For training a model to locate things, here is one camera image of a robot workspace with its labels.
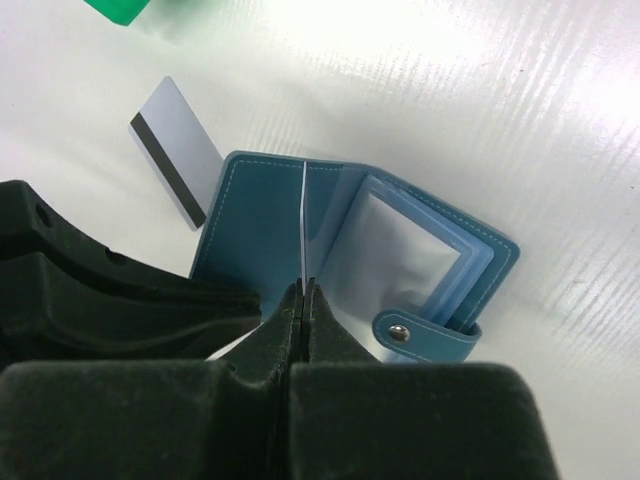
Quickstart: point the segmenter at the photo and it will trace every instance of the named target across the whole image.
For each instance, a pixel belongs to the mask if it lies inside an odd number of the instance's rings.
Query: white plastic surface
[[[637,0],[6,0],[0,62],[0,179],[153,265],[197,244],[127,132],[166,75],[223,156],[365,161],[509,234],[471,360],[523,375],[565,478],[640,478]]]

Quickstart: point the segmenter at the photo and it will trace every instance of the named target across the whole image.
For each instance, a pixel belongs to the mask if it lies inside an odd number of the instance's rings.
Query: blue leather wallet
[[[492,251],[486,257],[490,261],[455,311],[447,315],[446,323],[426,318],[424,311],[399,308],[383,310],[372,319],[372,332],[380,345],[406,361],[464,360],[481,336],[476,319],[517,261],[519,248],[495,229],[375,167],[232,153],[218,182],[192,277],[206,280],[214,274],[224,274],[236,279],[260,293],[262,310],[268,318],[282,292],[301,276],[303,262],[309,277],[321,273],[368,177],[393,185],[401,195],[409,196],[410,202],[428,207]],[[300,240],[303,178],[306,248]],[[410,338],[397,342],[390,335],[394,325],[408,327]]]

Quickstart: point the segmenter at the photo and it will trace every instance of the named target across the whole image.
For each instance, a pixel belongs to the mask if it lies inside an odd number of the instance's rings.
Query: white stitching
[[[275,166],[275,167],[288,167],[288,168],[302,168],[301,165],[288,165],[288,164],[283,164],[283,163],[274,163],[274,162],[270,162],[270,161],[264,161],[264,160],[238,160],[234,165],[233,165],[233,169],[231,170],[231,175],[229,176],[229,183],[227,184],[227,188],[225,189],[224,195],[222,197],[222,201],[220,202],[220,208],[218,209],[218,213],[216,215],[216,219],[213,223],[213,228],[211,230],[211,236],[209,237],[209,242],[207,242],[207,247],[204,251],[204,255],[202,257],[202,263],[205,263],[207,256],[209,254],[209,248],[211,247],[211,243],[213,242],[213,237],[216,231],[216,227],[218,226],[218,220],[220,220],[220,215],[222,213],[222,209],[224,208],[224,202],[227,198],[227,193],[229,192],[229,188],[231,187],[231,181],[233,180],[233,174],[235,173],[236,167],[241,164],[241,163],[253,163],[253,164],[260,164],[260,165],[271,165],[271,166]],[[326,170],[326,171],[337,171],[337,170],[354,170],[354,171],[360,171],[360,172],[365,172],[370,174],[371,171],[367,168],[362,168],[362,167],[352,167],[349,165],[345,165],[345,166],[341,166],[341,167],[313,167],[313,166],[307,166],[308,169],[310,170]],[[500,274],[504,271],[504,269],[506,268],[507,264],[509,263],[509,260],[511,258],[512,255],[512,251],[511,248],[509,248],[509,245],[503,243],[499,238],[494,237],[493,235],[479,229],[478,227],[476,227],[475,225],[472,225],[471,223],[469,223],[467,220],[465,220],[462,217],[459,217],[458,215],[456,215],[455,213],[452,213],[448,210],[446,210],[445,208],[443,208],[440,205],[437,205],[435,203],[433,203],[431,200],[429,200],[428,198],[414,193],[412,191],[410,191],[409,189],[407,189],[406,187],[400,185],[398,182],[396,182],[395,180],[393,180],[392,178],[389,178],[385,175],[381,175],[385,180],[387,180],[388,182],[392,183],[393,185],[401,188],[403,191],[407,192],[409,195],[411,195],[414,198],[418,198],[420,200],[422,200],[423,202],[425,202],[427,205],[432,206],[433,208],[435,208],[436,210],[439,210],[440,212],[442,212],[445,216],[451,216],[459,221],[461,221],[462,223],[464,223],[465,225],[469,226],[470,228],[480,232],[482,235],[484,235],[485,237],[489,237],[492,240],[496,241],[498,244],[500,244],[502,247],[504,247],[507,251],[507,256],[504,259],[504,263],[502,264],[502,266],[498,269],[498,271],[496,272],[495,276],[493,277],[493,280],[491,281],[491,283],[489,283],[489,285],[487,286],[487,288],[484,290],[484,292],[482,293],[482,295],[480,295],[480,298],[478,299],[477,303],[474,305],[473,309],[471,309],[471,311],[467,314],[467,316],[465,317],[465,319],[462,321],[462,324],[458,327],[457,331],[460,332],[463,330],[464,327],[467,326],[467,322],[469,321],[469,319],[471,318],[471,316],[476,312],[476,310],[478,309],[478,307],[480,306],[480,304],[482,303],[482,300],[484,300],[484,298],[489,294],[489,291],[491,290],[491,288],[495,285],[495,283],[498,281],[498,278],[500,277]]]

